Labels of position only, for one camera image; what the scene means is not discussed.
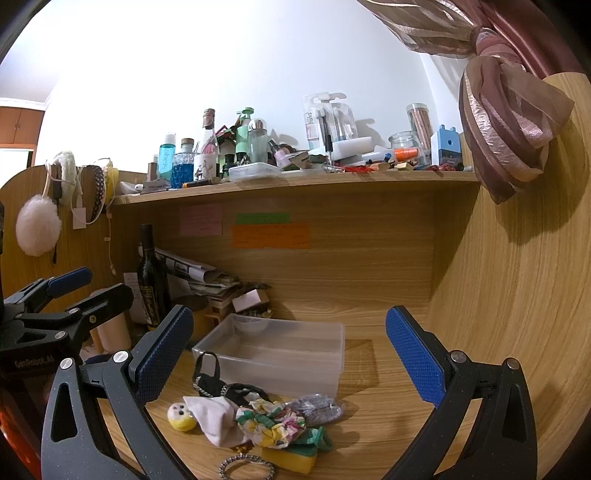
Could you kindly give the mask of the green knit cloth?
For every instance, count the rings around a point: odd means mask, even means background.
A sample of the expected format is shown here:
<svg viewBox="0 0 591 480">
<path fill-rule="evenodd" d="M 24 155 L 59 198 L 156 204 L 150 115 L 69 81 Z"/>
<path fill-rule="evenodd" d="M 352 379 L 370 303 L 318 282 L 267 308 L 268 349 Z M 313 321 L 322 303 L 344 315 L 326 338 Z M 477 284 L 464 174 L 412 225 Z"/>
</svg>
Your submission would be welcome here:
<svg viewBox="0 0 591 480">
<path fill-rule="evenodd" d="M 308 428 L 287 447 L 290 452 L 305 457 L 314 457 L 320 452 L 331 452 L 332 449 L 334 443 L 324 426 Z"/>
</svg>

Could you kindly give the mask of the dark wine bottle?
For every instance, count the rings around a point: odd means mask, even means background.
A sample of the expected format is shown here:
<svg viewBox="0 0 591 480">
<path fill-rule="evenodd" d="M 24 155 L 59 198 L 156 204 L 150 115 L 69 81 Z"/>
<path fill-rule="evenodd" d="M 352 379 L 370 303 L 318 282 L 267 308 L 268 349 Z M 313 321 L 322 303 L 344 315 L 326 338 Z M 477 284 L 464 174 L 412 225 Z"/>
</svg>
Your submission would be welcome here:
<svg viewBox="0 0 591 480">
<path fill-rule="evenodd" d="M 148 326 L 155 329 L 171 309 L 165 264 L 157 258 L 151 224 L 141 225 L 141 260 L 137 278 Z"/>
</svg>

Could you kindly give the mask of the wooden shelf board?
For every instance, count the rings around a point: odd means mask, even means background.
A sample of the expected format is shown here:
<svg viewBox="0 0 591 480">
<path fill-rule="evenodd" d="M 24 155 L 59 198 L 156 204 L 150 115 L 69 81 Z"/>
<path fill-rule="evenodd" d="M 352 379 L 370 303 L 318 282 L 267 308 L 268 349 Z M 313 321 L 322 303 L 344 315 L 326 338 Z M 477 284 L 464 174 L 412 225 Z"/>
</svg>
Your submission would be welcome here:
<svg viewBox="0 0 591 480">
<path fill-rule="evenodd" d="M 371 173 L 294 172 L 283 177 L 259 178 L 217 185 L 189 187 L 145 195 L 123 195 L 115 206 L 158 202 L 214 203 L 267 197 L 373 194 L 385 192 L 430 192 L 456 188 L 479 189 L 472 172 L 382 171 Z"/>
</svg>

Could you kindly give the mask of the tall clear tube container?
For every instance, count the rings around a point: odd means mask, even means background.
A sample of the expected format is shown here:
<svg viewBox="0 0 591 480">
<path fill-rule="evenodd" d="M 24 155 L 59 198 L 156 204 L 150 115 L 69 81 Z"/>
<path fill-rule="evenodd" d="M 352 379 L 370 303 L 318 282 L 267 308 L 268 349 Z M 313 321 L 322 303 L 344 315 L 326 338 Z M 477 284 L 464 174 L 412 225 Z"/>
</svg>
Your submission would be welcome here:
<svg viewBox="0 0 591 480">
<path fill-rule="evenodd" d="M 406 110 L 412 130 L 416 133 L 424 152 L 430 154 L 433 127 L 428 107 L 423 103 L 411 103 Z"/>
</svg>

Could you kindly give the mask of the silver sequin pouch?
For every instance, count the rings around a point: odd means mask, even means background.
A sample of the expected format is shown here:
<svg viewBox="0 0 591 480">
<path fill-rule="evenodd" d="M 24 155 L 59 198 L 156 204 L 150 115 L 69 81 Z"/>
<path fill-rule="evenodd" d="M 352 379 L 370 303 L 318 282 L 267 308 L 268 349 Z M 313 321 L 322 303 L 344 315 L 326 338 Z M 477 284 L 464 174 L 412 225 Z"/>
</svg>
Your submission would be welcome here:
<svg viewBox="0 0 591 480">
<path fill-rule="evenodd" d="M 345 405 L 325 394 L 311 394 L 287 403 L 291 410 L 304 417 L 308 428 L 334 423 L 345 413 Z"/>
</svg>

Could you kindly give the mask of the black strap headband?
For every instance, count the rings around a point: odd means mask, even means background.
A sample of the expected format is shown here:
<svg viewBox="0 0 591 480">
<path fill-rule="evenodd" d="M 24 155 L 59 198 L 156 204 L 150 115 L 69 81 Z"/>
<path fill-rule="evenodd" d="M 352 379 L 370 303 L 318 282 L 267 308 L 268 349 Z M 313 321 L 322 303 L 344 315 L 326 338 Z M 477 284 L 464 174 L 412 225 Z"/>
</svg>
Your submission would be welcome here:
<svg viewBox="0 0 591 480">
<path fill-rule="evenodd" d="M 211 358 L 214 361 L 213 374 L 204 372 L 204 360 Z M 270 401 L 270 396 L 252 384 L 226 383 L 221 380 L 221 363 L 218 357 L 211 351 L 205 351 L 197 357 L 192 374 L 193 389 L 206 398 L 223 397 L 238 407 L 249 407 L 250 402 L 263 399 Z"/>
</svg>

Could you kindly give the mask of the yellow plush ball toy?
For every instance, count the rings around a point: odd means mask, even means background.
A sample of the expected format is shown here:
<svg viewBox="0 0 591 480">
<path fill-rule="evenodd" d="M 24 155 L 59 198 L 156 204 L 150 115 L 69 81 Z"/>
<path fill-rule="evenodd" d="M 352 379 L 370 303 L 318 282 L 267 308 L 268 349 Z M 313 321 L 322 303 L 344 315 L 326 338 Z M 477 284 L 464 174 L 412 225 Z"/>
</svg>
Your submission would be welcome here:
<svg viewBox="0 0 591 480">
<path fill-rule="evenodd" d="M 183 402 L 172 403 L 167 410 L 170 426 L 178 432 L 189 432 L 197 427 L 197 420 Z"/>
</svg>

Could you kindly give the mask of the beige cylinder container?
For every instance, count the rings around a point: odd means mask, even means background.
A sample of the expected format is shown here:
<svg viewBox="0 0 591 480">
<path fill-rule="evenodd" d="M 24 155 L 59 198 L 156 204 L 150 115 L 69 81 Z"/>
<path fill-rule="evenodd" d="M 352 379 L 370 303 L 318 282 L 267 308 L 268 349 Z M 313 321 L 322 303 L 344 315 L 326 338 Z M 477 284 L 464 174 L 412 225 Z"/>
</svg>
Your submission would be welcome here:
<svg viewBox="0 0 591 480">
<path fill-rule="evenodd" d="M 93 347 L 98 354 L 112 354 L 131 348 L 124 309 L 116 301 L 111 301 L 109 308 L 111 318 L 90 332 Z"/>
</svg>

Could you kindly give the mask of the glass jar with lid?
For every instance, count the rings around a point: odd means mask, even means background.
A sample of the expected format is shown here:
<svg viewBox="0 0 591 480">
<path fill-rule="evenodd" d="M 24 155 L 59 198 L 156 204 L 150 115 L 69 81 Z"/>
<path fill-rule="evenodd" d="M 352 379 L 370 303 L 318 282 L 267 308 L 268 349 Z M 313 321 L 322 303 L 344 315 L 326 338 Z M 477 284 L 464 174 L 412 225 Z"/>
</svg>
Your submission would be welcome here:
<svg viewBox="0 0 591 480">
<path fill-rule="evenodd" d="M 391 148 L 398 162 L 410 162 L 413 165 L 425 163 L 424 150 L 414 131 L 401 131 L 389 137 Z"/>
</svg>

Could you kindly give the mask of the blue glass cup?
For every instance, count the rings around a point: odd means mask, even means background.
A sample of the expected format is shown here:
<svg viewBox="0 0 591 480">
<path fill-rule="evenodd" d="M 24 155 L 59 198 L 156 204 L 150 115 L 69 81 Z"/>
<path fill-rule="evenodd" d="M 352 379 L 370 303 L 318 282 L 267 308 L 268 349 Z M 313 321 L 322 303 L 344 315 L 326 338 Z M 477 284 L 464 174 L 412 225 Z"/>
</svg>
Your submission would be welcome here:
<svg viewBox="0 0 591 480">
<path fill-rule="evenodd" d="M 170 175 L 170 187 L 180 189 L 183 184 L 193 180 L 194 154 L 178 152 L 173 156 Z"/>
</svg>

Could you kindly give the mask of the floral fabric scrunchie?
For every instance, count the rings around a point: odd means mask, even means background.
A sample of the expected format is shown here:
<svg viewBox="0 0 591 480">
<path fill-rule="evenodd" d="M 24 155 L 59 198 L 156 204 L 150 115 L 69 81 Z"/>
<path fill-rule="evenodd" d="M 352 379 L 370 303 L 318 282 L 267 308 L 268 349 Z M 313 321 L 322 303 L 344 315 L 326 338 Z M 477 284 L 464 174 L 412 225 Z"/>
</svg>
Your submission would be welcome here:
<svg viewBox="0 0 591 480">
<path fill-rule="evenodd" d="M 239 407 L 235 422 L 254 446 L 284 449 L 307 430 L 304 416 L 282 402 L 257 399 Z"/>
</svg>

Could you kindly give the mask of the tall glass corked bottle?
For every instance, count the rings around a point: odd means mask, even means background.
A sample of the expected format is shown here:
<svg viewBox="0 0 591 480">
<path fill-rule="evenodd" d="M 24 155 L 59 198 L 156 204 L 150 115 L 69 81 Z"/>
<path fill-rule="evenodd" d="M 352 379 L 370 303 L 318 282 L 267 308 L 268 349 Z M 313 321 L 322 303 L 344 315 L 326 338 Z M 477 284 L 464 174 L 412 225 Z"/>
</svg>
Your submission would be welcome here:
<svg viewBox="0 0 591 480">
<path fill-rule="evenodd" d="M 202 135 L 198 144 L 197 173 L 200 180 L 210 180 L 217 176 L 219 147 L 214 128 L 215 110 L 204 111 Z"/>
</svg>

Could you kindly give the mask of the yellow sponge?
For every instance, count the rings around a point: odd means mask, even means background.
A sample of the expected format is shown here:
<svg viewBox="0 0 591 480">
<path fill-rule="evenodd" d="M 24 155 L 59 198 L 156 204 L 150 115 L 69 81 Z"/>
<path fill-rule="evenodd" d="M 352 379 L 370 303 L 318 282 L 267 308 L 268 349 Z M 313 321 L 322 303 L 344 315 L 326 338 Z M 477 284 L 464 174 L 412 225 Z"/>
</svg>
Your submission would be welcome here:
<svg viewBox="0 0 591 480">
<path fill-rule="evenodd" d="M 284 470 L 308 475 L 315 467 L 318 448 L 311 445 L 295 445 L 284 449 L 262 449 L 262 458 Z"/>
</svg>

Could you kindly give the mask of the white pump dispenser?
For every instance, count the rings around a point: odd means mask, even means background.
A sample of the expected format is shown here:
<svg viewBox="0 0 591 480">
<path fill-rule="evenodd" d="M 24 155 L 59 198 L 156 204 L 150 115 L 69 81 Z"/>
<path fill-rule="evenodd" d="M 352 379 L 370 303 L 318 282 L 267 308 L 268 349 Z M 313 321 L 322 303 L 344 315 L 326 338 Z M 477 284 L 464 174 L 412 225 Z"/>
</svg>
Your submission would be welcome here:
<svg viewBox="0 0 591 480">
<path fill-rule="evenodd" d="M 332 143 L 358 137 L 353 110 L 342 92 L 321 92 L 303 97 L 304 127 L 309 150 L 325 152 L 325 140 Z"/>
</svg>

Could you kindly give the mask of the clear plastic storage bin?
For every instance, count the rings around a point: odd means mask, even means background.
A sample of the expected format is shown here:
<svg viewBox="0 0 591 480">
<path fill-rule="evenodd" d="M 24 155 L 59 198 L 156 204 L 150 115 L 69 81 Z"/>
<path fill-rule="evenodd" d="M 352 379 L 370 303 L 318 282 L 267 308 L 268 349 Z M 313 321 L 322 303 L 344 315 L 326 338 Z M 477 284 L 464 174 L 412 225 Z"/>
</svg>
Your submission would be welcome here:
<svg viewBox="0 0 591 480">
<path fill-rule="evenodd" d="M 345 366 L 341 323 L 280 320 L 230 314 L 192 347 L 202 370 L 221 370 L 226 383 L 252 384 L 286 397 L 335 397 Z"/>
</svg>

